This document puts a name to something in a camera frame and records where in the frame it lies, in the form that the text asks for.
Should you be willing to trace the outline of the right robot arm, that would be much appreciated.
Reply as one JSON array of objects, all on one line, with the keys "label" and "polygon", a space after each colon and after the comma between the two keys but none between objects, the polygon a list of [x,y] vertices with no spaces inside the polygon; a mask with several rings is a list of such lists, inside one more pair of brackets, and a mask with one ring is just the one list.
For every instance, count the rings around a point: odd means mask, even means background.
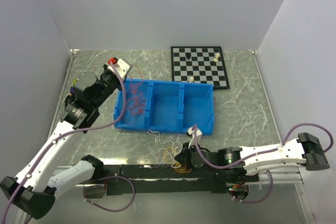
[{"label": "right robot arm", "polygon": [[302,166],[308,171],[330,168],[319,139],[309,133],[299,133],[297,138],[283,145],[229,147],[215,152],[197,146],[192,138],[174,159],[187,169],[208,168],[229,172],[235,181],[285,166]]}]

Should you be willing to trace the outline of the blue three-compartment plastic bin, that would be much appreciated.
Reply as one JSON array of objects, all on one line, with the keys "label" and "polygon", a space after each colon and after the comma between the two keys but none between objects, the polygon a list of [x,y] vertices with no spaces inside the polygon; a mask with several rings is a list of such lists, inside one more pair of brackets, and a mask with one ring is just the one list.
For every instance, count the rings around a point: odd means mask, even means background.
[{"label": "blue three-compartment plastic bin", "polygon": [[194,124],[203,135],[214,132],[214,91],[210,84],[128,79],[118,93],[115,128],[184,134]]}]

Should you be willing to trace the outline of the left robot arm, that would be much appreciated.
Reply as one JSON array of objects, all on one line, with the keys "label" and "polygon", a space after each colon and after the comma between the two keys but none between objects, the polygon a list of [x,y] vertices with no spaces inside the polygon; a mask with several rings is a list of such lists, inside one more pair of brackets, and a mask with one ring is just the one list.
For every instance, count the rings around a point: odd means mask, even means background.
[{"label": "left robot arm", "polygon": [[75,185],[103,179],[103,162],[92,155],[58,175],[53,173],[70,148],[87,132],[110,127],[121,119],[119,116],[106,125],[93,126],[100,115],[99,107],[116,89],[126,97],[124,82],[131,69],[131,65],[123,67],[120,63],[104,65],[101,76],[86,72],[77,79],[66,97],[65,111],[44,146],[16,176],[6,176],[1,181],[9,206],[15,205],[32,218],[40,219]]}]

